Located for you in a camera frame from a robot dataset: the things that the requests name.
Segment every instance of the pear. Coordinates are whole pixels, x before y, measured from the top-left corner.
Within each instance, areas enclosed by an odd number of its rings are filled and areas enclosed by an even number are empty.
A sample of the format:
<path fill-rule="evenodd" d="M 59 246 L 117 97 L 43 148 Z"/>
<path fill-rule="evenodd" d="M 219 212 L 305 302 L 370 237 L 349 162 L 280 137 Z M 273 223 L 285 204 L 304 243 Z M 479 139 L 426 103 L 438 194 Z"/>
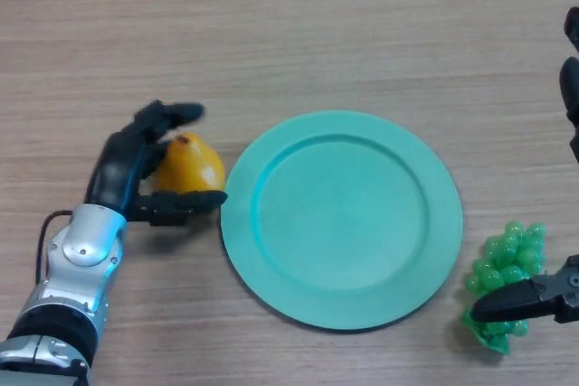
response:
<path fill-rule="evenodd" d="M 225 188 L 221 158 L 194 133 L 182 133 L 171 140 L 154 177 L 157 190 L 176 193 Z"/>

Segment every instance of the table surface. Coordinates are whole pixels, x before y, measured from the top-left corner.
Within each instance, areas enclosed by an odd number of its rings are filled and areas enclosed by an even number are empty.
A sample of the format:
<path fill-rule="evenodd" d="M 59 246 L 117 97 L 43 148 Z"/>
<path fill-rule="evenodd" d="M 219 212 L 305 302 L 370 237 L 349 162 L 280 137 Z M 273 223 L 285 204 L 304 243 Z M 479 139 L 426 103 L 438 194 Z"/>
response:
<path fill-rule="evenodd" d="M 131 228 L 96 384 L 576 384 L 579 324 L 531 323 L 500 360 L 457 326 L 480 244 L 544 221 L 553 271 L 579 252 L 579 167 L 558 71 L 579 0 L 0 0 L 0 326 L 33 284 L 43 217 L 77 204 L 109 133 L 152 99 L 196 100 L 231 168 L 294 115 L 348 108 L 423 137 L 464 206 L 457 267 L 424 309 L 367 334 L 272 315 L 214 222 Z"/>

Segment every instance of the plate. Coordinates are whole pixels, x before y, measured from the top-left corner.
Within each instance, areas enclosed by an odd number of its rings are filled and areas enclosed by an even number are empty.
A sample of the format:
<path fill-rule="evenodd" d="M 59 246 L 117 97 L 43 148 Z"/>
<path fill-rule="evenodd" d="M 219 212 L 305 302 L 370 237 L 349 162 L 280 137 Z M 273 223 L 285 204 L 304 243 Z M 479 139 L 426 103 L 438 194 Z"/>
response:
<path fill-rule="evenodd" d="M 307 325 L 359 330 L 419 308 L 460 250 L 460 198 L 414 134 L 359 112 L 287 120 L 226 184 L 223 243 L 247 287 Z"/>

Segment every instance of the green grapes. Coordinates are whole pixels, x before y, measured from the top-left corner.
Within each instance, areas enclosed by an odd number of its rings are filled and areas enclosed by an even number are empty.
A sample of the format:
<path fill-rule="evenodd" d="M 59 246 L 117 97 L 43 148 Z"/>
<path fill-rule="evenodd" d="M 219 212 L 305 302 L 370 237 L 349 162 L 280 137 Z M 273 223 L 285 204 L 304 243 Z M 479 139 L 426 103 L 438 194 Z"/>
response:
<path fill-rule="evenodd" d="M 514 336 L 525 336 L 528 332 L 528 322 L 525 320 L 516 321 L 513 324 L 513 331 L 511 332 Z"/>
<path fill-rule="evenodd" d="M 465 288 L 480 298 L 500 287 L 540 274 L 546 262 L 545 236 L 543 223 L 531 223 L 525 230 L 520 222 L 510 221 L 503 234 L 487 238 L 481 258 L 473 261 L 472 272 L 465 278 Z M 493 341 L 494 337 L 525 336 L 528 332 L 527 321 L 465 324 L 486 346 L 495 350 L 498 347 L 493 347 L 497 342 Z"/>
<path fill-rule="evenodd" d="M 502 276 L 505 284 L 513 284 L 524 278 L 523 270 L 513 265 L 506 266 L 500 270 L 500 276 Z"/>
<path fill-rule="evenodd" d="M 539 239 L 544 239 L 546 236 L 546 227 L 543 223 L 531 223 L 525 231 L 526 236 L 536 236 Z"/>
<path fill-rule="evenodd" d="M 472 271 L 474 271 L 479 277 L 488 269 L 492 269 L 492 265 L 485 259 L 475 259 L 472 263 Z"/>
<path fill-rule="evenodd" d="M 493 268 L 482 273 L 480 275 L 480 281 L 482 282 L 484 288 L 488 291 L 501 288 L 503 285 L 505 285 L 505 281 L 503 280 L 502 276 L 500 276 L 500 273 Z"/>
<path fill-rule="evenodd" d="M 513 325 L 511 323 L 507 323 L 505 321 L 499 323 L 486 323 L 485 328 L 489 334 L 508 334 L 511 330 L 513 330 Z"/>
<path fill-rule="evenodd" d="M 474 273 L 469 274 L 464 281 L 464 286 L 470 293 L 477 294 L 481 290 L 479 277 Z"/>
<path fill-rule="evenodd" d="M 515 237 L 520 238 L 523 236 L 524 232 L 525 229 L 523 228 L 523 225 L 518 221 L 510 221 L 505 225 L 505 234 L 514 235 Z"/>

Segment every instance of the robotic hand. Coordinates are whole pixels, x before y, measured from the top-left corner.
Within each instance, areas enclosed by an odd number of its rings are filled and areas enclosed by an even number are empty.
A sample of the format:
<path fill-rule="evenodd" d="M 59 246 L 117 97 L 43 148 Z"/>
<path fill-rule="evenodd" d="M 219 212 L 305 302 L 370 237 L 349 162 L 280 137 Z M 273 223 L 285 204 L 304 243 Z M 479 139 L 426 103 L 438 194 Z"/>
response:
<path fill-rule="evenodd" d="M 84 202 L 49 216 L 41 231 L 32 294 L 0 343 L 0 386 L 89 386 L 90 367 L 109 309 L 109 292 L 122 259 L 127 223 L 181 226 L 226 200 L 224 192 L 141 195 L 141 180 L 163 161 L 171 129 L 204 113 L 199 104 L 154 101 L 112 134 L 90 178 Z M 43 235 L 51 217 L 69 214 L 48 245 L 41 277 Z"/>
<path fill-rule="evenodd" d="M 579 51 L 579 7 L 565 20 L 565 34 Z M 559 77 L 567 117 L 575 134 L 571 149 L 579 162 L 579 60 L 569 58 Z M 471 311 L 481 322 L 516 321 L 554 315 L 557 323 L 579 320 L 579 255 L 569 257 L 554 275 L 534 276 L 481 297 Z"/>

